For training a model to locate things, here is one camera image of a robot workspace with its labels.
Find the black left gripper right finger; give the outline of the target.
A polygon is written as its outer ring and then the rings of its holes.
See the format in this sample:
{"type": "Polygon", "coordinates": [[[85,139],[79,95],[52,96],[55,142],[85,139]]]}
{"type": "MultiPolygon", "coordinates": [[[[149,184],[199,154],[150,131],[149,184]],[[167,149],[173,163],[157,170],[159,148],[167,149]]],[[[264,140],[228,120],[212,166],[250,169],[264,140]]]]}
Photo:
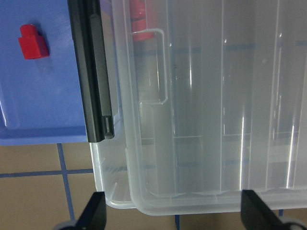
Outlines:
{"type": "Polygon", "coordinates": [[[242,190],[241,221],[246,230],[296,230],[296,223],[283,223],[253,190],[242,190]]]}

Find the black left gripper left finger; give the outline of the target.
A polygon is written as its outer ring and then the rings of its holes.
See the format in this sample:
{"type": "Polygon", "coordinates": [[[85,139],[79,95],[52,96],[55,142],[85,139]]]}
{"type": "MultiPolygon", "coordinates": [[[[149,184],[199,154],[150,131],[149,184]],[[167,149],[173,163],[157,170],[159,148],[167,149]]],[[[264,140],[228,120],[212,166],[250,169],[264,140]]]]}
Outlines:
{"type": "Polygon", "coordinates": [[[106,227],[106,199],[104,192],[94,192],[76,222],[75,230],[104,230],[106,227]]]}

